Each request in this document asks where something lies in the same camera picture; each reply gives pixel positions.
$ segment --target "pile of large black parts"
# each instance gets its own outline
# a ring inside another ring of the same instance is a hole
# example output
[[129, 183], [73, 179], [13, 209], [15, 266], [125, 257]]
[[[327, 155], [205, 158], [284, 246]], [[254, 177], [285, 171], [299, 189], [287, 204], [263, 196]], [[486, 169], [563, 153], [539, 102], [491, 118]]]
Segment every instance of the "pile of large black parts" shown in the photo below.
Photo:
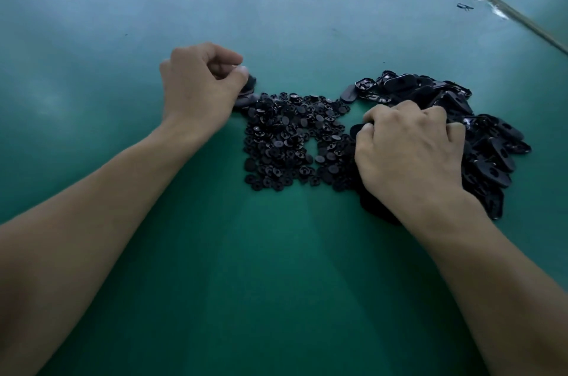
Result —
[[[503, 213], [503, 188], [511, 184], [515, 170], [512, 154], [526, 154], [530, 146], [520, 131], [488, 114], [474, 115], [467, 100], [472, 93], [451, 81], [437, 81], [427, 76], [384, 71], [379, 78], [363, 78], [350, 85], [340, 99], [280, 93], [269, 96], [254, 92], [255, 78], [243, 89], [241, 111], [248, 119], [244, 151], [249, 172], [245, 181], [256, 190], [281, 191], [294, 179], [318, 186], [322, 181], [335, 191], [353, 189], [361, 206], [380, 218], [399, 224], [396, 217], [363, 186], [354, 161], [355, 137], [361, 125], [349, 134], [337, 120], [349, 112], [349, 103], [364, 99], [393, 107], [410, 99], [421, 109], [439, 105], [448, 114], [448, 122], [466, 127], [462, 159], [462, 182], [475, 195], [492, 219]], [[307, 152], [304, 144], [315, 138], [317, 154]]]

